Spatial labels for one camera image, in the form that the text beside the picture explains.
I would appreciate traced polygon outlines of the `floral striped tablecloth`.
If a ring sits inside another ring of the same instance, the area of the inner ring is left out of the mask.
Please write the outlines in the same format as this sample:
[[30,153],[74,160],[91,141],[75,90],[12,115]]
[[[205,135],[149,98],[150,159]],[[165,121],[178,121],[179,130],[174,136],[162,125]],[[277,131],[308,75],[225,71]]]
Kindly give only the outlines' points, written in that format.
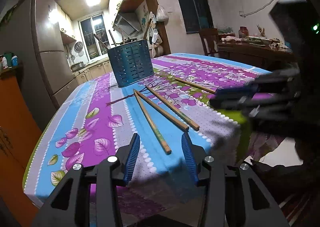
[[152,60],[154,75],[119,87],[113,73],[77,87],[47,125],[29,159],[23,191],[42,206],[53,189],[76,163],[99,164],[129,144],[134,133],[140,149],[133,176],[127,187],[119,187],[121,214],[126,222],[140,220],[199,198],[184,165],[182,131],[142,102],[171,148],[166,155],[150,128],[133,90],[152,102],[168,107],[154,96],[152,88],[200,126],[189,130],[194,144],[235,165],[251,156],[260,159],[283,141],[281,137],[252,132],[237,111],[210,107],[212,95],[174,80],[191,81],[212,90],[244,85],[264,73],[263,69],[221,58],[172,54]]

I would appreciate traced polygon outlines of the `hanging white plastic bag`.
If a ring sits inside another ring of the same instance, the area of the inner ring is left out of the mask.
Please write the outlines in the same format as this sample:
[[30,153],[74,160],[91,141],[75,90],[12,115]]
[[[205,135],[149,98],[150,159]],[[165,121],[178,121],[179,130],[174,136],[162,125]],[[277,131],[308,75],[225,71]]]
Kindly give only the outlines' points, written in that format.
[[157,13],[156,13],[156,20],[158,22],[166,22],[169,19],[167,11],[161,6],[158,5]]

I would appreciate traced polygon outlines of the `brown steel refrigerator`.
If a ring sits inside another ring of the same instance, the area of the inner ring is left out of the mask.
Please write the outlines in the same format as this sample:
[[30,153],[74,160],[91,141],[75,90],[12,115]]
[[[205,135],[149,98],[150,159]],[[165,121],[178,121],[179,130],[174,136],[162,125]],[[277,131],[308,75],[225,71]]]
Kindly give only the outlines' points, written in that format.
[[19,0],[1,21],[1,53],[22,63],[22,95],[41,130],[78,87],[57,15],[54,0]]

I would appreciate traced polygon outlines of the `dark wooden dining table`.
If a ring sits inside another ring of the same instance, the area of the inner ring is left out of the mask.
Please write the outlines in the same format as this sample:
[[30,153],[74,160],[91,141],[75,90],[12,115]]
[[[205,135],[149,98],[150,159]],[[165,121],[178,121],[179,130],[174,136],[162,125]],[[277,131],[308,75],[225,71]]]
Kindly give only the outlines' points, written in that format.
[[247,65],[276,71],[296,63],[290,51],[272,50],[267,46],[255,46],[249,43],[220,42],[217,44],[219,57]]

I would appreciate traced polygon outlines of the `blue perforated utensil holder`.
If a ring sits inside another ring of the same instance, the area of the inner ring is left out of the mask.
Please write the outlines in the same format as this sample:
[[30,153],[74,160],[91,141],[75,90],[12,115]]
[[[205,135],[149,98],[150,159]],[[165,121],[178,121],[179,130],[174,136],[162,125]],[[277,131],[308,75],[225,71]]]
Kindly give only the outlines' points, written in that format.
[[119,87],[154,75],[146,39],[116,46],[107,53]]

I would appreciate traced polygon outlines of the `wooden dining chair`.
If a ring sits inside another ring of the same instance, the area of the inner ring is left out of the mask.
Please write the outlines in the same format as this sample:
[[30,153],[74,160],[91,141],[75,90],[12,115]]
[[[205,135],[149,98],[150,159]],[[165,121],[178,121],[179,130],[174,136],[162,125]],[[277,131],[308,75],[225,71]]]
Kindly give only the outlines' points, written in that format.
[[217,54],[215,43],[219,41],[218,30],[216,28],[200,29],[199,31],[203,51],[205,56],[214,56]]

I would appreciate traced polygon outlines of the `steel range hood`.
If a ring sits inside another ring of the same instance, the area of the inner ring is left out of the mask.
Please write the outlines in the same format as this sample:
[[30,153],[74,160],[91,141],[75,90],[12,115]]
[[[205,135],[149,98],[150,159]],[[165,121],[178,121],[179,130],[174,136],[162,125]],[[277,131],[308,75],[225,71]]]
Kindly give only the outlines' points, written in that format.
[[135,35],[137,32],[141,32],[141,25],[139,23],[138,17],[134,12],[117,14],[113,28],[118,32],[123,32],[128,36]]

